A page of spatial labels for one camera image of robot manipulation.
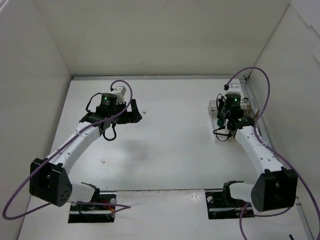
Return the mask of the green stubby screwdriver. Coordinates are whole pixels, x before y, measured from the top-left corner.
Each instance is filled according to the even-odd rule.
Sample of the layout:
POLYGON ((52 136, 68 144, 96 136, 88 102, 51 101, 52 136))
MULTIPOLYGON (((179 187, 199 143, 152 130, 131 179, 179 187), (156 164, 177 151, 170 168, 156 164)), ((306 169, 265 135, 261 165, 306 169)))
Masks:
POLYGON ((223 119, 218 119, 217 120, 217 125, 222 128, 225 125, 225 121, 223 119))

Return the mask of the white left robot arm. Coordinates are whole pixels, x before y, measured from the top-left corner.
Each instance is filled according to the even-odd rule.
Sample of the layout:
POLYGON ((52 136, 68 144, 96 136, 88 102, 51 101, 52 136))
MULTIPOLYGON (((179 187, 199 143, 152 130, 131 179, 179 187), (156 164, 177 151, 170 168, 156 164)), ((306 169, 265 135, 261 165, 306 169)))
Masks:
POLYGON ((90 183, 71 183, 69 174, 79 157, 108 128, 116 125, 138 123, 142 116, 136 100, 125 101, 126 91, 131 87, 112 87, 101 93, 100 104, 95 111, 86 109, 74 133, 55 153, 45 159, 36 158, 30 165, 29 192, 32 196, 61 207, 66 203, 83 204, 94 210, 100 204, 100 189, 90 183))

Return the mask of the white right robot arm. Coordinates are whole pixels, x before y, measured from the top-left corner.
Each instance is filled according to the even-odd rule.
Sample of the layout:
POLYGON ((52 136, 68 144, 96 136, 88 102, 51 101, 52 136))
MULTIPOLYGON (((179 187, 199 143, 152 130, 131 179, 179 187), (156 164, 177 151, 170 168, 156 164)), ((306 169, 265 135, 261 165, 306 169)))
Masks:
POLYGON ((219 129, 238 142, 252 162, 257 175, 255 184, 243 181, 226 182, 221 200, 233 206, 239 200, 253 205, 259 212, 291 208, 295 204, 298 176, 287 169, 258 140, 255 121, 241 107, 241 90, 237 84, 226 84, 225 95, 217 99, 219 129))

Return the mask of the clear plastic container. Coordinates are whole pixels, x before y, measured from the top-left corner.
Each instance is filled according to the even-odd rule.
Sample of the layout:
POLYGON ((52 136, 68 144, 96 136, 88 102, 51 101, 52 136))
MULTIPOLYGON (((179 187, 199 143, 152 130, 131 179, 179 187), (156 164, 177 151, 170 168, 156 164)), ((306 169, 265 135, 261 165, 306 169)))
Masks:
MULTIPOLYGON (((253 106, 251 105, 247 97, 244 97, 241 99, 240 107, 241 109, 244 110, 244 116, 251 117, 254 121, 260 114, 259 110, 254 110, 253 106)), ((208 103, 207 109, 208 109, 209 119, 211 122, 214 141, 217 143, 234 141, 234 138, 232 136, 228 137, 229 130, 227 129, 227 124, 228 124, 227 120, 225 121, 223 127, 219 127, 217 125, 217 120, 218 120, 217 101, 210 100, 208 103)))

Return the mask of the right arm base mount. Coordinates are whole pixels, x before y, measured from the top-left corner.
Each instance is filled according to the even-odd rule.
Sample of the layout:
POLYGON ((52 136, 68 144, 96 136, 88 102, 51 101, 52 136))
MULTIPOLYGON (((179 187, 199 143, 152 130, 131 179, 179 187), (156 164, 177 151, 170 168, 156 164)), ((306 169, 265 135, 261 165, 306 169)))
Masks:
POLYGON ((222 189, 205 192, 209 220, 239 219, 246 201, 228 198, 222 189))

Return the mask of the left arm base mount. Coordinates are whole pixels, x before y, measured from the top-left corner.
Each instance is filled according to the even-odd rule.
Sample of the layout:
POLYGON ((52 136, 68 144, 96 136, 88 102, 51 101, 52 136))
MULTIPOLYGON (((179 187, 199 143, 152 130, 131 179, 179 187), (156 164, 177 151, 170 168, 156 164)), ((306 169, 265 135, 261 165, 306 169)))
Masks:
POLYGON ((70 205, 69 224, 113 223, 115 206, 76 204, 70 205))

